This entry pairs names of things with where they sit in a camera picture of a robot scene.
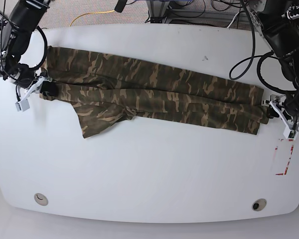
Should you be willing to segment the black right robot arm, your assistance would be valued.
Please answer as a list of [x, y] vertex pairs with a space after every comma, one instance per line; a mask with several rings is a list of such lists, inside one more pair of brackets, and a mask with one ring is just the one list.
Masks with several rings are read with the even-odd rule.
[[[15, 84], [17, 111], [30, 108], [28, 98], [32, 93], [57, 96], [58, 89], [47, 73], [37, 74], [47, 58], [48, 44], [39, 22], [49, 9], [48, 0], [19, 0], [9, 17], [1, 12], [0, 21], [0, 77]], [[32, 33], [42, 36], [44, 51], [41, 61], [33, 67], [21, 63], [27, 51]]]

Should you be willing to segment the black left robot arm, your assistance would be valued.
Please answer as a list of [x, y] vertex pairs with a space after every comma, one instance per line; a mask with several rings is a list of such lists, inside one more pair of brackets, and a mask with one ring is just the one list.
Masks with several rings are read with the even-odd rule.
[[[261, 56], [257, 64], [257, 76], [261, 83], [278, 93], [267, 102], [270, 109], [282, 119], [286, 139], [295, 140], [299, 132], [299, 34], [287, 17], [292, 0], [249, 0], [247, 15], [254, 28], [267, 42], [271, 51]], [[276, 56], [284, 77], [292, 82], [295, 90], [287, 91], [267, 83], [261, 75], [262, 63]]]

